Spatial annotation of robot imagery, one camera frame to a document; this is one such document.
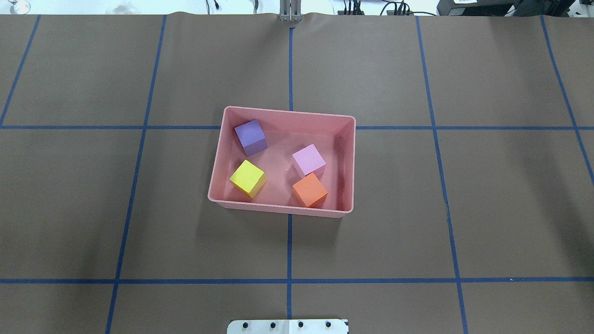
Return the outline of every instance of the cable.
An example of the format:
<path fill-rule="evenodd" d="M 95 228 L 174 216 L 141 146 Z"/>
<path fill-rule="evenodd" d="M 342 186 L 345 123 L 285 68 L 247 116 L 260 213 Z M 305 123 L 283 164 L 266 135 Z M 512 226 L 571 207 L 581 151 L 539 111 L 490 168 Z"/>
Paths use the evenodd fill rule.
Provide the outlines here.
<path fill-rule="evenodd" d="M 393 15 L 429 14 L 429 15 L 437 16 L 431 12 L 423 12 L 423 11 L 412 12 L 412 11 L 410 11 L 410 6 L 404 1 L 388 1 L 388 0 L 382 0 L 382 1 L 385 2 L 386 5 L 384 6 L 384 8 L 381 9 L 380 15 L 382 15 L 384 13 L 384 11 L 386 10 L 386 8 L 389 5 L 393 4 L 394 5 L 394 14 Z"/>
<path fill-rule="evenodd" d="M 437 16 L 437 15 L 433 14 L 432 12 L 407 12 L 404 15 L 408 15 L 408 14 L 429 14 L 429 15 Z"/>
<path fill-rule="evenodd" d="M 386 7 L 388 7 L 390 4 L 394 4 L 394 11 L 396 11 L 397 4 L 393 1 L 390 1 L 384 6 L 384 8 L 381 9 L 380 16 L 384 13 L 384 11 L 386 10 Z"/>

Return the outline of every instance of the pink cube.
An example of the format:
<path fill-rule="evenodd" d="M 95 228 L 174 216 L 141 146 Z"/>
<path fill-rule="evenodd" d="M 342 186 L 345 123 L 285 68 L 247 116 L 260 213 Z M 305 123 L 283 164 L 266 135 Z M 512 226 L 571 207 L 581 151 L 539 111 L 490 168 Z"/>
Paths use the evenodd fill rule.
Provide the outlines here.
<path fill-rule="evenodd" d="M 319 178 L 324 173 L 326 162 L 312 144 L 293 154 L 293 166 L 301 178 L 309 173 L 314 173 Z"/>

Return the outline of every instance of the cube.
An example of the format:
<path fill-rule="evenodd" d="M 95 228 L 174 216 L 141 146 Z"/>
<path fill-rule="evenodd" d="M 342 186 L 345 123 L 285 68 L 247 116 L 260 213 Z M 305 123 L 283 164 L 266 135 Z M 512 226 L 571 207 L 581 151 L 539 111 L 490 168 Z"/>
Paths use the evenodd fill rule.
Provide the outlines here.
<path fill-rule="evenodd" d="M 301 204 L 306 207 L 318 206 L 328 196 L 328 191 L 314 173 L 310 173 L 296 184 L 293 184 L 293 193 Z"/>
<path fill-rule="evenodd" d="M 268 148 L 266 137 L 257 119 L 235 128 L 246 156 L 252 156 Z"/>
<path fill-rule="evenodd" d="M 258 191 L 266 183 L 266 174 L 251 162 L 244 160 L 239 168 L 231 175 L 231 182 L 235 188 L 254 199 Z"/>
<path fill-rule="evenodd" d="M 313 144 L 293 154 L 293 165 L 301 178 L 309 173 L 321 177 L 326 168 L 326 162 Z"/>

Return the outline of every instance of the grid line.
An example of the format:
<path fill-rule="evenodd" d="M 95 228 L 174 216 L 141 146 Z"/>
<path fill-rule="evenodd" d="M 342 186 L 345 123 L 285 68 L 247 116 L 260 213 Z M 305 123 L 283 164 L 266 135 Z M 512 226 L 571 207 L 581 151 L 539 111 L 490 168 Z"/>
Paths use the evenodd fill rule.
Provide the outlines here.
<path fill-rule="evenodd" d="M 157 70 L 159 69 L 159 58 L 161 56 L 161 46 L 163 45 L 163 35 L 165 33 L 165 24 L 167 22 L 167 15 L 163 15 L 161 23 L 161 32 L 159 34 L 159 43 L 157 44 L 157 55 L 154 60 L 153 76 L 151 78 L 150 90 L 148 91 L 147 108 L 144 113 L 143 132 L 140 136 L 140 145 L 138 146 L 138 155 L 136 157 L 136 167 L 134 168 L 134 177 L 132 178 L 132 189 L 130 190 L 130 199 L 128 202 L 128 211 L 126 213 L 126 221 L 124 223 L 124 232 L 122 233 L 122 244 L 119 249 L 118 267 L 115 273 L 115 282 L 113 283 L 112 298 L 109 304 L 109 314 L 107 325 L 105 326 L 105 334 L 111 332 L 111 324 L 113 320 L 113 312 L 115 311 L 115 303 L 118 297 L 119 280 L 122 273 L 122 264 L 124 262 L 124 252 L 126 250 L 126 240 L 128 239 L 128 228 L 130 226 L 130 219 L 132 217 L 132 206 L 134 205 L 134 196 L 136 194 L 136 185 L 138 184 L 138 173 L 140 171 L 140 162 L 143 158 L 144 140 L 147 134 L 147 126 L 149 124 L 150 107 L 153 100 L 154 84 L 157 80 Z"/>
<path fill-rule="evenodd" d="M 451 257 L 454 264 L 454 274 L 456 275 L 456 288 L 458 290 L 458 302 L 460 304 L 460 317 L 462 318 L 462 329 L 468 334 L 468 325 L 466 322 L 466 309 L 464 306 L 464 295 L 462 292 L 462 283 L 460 283 L 460 269 L 458 267 L 458 256 L 456 254 L 456 241 L 454 239 L 454 229 L 451 224 L 450 203 L 447 198 L 446 178 L 444 176 L 443 164 L 441 163 L 441 151 L 439 138 L 437 137 L 437 128 L 435 124 L 435 113 L 433 111 L 433 101 L 431 99 L 431 88 L 429 85 L 429 75 L 427 73 L 427 64 L 425 60 L 425 50 L 423 47 L 423 35 L 421 33 L 421 22 L 419 17 L 415 16 L 416 32 L 419 37 L 419 49 L 421 51 L 421 64 L 423 65 L 423 76 L 425 78 L 425 90 L 427 92 L 427 103 L 429 104 L 429 116 L 431 117 L 431 127 L 433 129 L 433 141 L 435 143 L 435 155 L 437 157 L 437 167 L 440 172 L 441 192 L 445 203 L 445 212 L 447 214 L 447 225 L 450 234 Z"/>
<path fill-rule="evenodd" d="M 287 284 L 284 278 L 239 279 L 120 279 L 120 285 Z M 462 277 L 456 278 L 292 278 L 291 284 L 429 284 L 594 282 L 594 276 Z M 115 279 L 5 278 L 0 284 L 114 284 Z"/>
<path fill-rule="evenodd" d="M 289 110 L 293 111 L 293 31 L 289 28 Z M 293 215 L 287 215 L 287 319 L 293 318 Z"/>
<path fill-rule="evenodd" d="M 220 125 L 0 125 L 4 130 L 220 130 Z M 509 127 L 475 125 L 357 125 L 357 130 L 463 130 L 463 131 L 594 131 L 594 127 Z"/>
<path fill-rule="evenodd" d="M 25 52 L 23 53 L 23 57 L 21 58 L 21 62 L 18 65 L 17 74 L 14 76 L 14 80 L 12 81 L 12 86 L 10 87 L 10 92 L 8 92 L 8 97 L 6 98 L 6 103 L 4 104 L 4 108 L 2 110 L 2 115 L 0 115 L 0 126 L 4 123 L 4 118 L 8 112 L 8 107 L 10 106 L 10 101 L 12 100 L 12 94 L 14 94 L 14 90 L 17 88 L 18 78 L 21 76 L 21 71 L 23 70 L 23 66 L 25 66 L 25 60 L 27 59 L 27 55 L 29 54 L 29 50 L 31 49 L 31 44 L 33 44 L 33 38 L 35 37 L 35 32 L 37 32 L 37 27 L 39 27 L 39 21 L 41 20 L 41 15 L 37 16 L 35 20 L 35 25 L 33 26 L 33 30 L 31 31 L 31 36 L 29 36 L 29 41 L 27 42 L 27 47 L 25 47 Z"/>
<path fill-rule="evenodd" d="M 580 135 L 580 131 L 577 128 L 576 117 L 573 115 L 573 110 L 571 110 L 571 104 L 569 103 L 569 98 L 567 97 L 567 92 L 565 91 L 565 86 L 563 85 L 563 80 L 561 79 L 561 74 L 559 73 L 559 69 L 557 68 L 557 62 L 555 61 L 555 56 L 553 55 L 553 49 L 551 47 L 551 41 L 549 40 L 549 33 L 546 30 L 546 23 L 545 23 L 545 16 L 541 14 L 541 25 L 542 25 L 542 32 L 545 35 L 546 41 L 546 48 L 549 51 L 549 56 L 551 57 L 551 63 L 553 65 L 553 70 L 555 70 L 555 75 L 557 76 L 557 81 L 559 82 L 559 88 L 561 88 L 561 92 L 563 94 L 563 99 L 565 100 L 565 105 L 567 106 L 567 112 L 569 113 L 569 118 L 571 118 L 571 124 L 573 124 L 573 129 L 576 132 L 577 142 L 580 145 L 580 150 L 582 150 L 582 156 L 584 157 L 584 161 L 586 162 L 586 168 L 588 170 L 588 174 L 590 174 L 590 180 L 594 185 L 594 172 L 592 172 L 592 166 L 590 165 L 590 160 L 588 159 L 588 154 L 586 153 L 586 148 L 584 147 L 584 143 L 582 142 L 582 136 Z"/>

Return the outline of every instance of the pink plastic bin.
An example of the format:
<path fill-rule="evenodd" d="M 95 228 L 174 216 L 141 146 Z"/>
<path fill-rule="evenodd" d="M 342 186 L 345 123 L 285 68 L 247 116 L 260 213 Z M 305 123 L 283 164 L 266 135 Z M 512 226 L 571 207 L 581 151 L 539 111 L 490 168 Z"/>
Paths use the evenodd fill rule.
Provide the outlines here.
<path fill-rule="evenodd" d="M 257 119 L 268 149 L 246 157 L 234 128 Z M 303 207 L 292 186 L 301 178 L 292 154 L 314 144 L 326 169 L 320 178 L 328 197 L 320 208 Z M 262 169 L 268 181 L 251 200 L 229 181 L 245 160 Z M 228 106 L 223 112 L 208 199 L 229 209 L 340 218 L 353 210 L 355 187 L 355 118 Z"/>

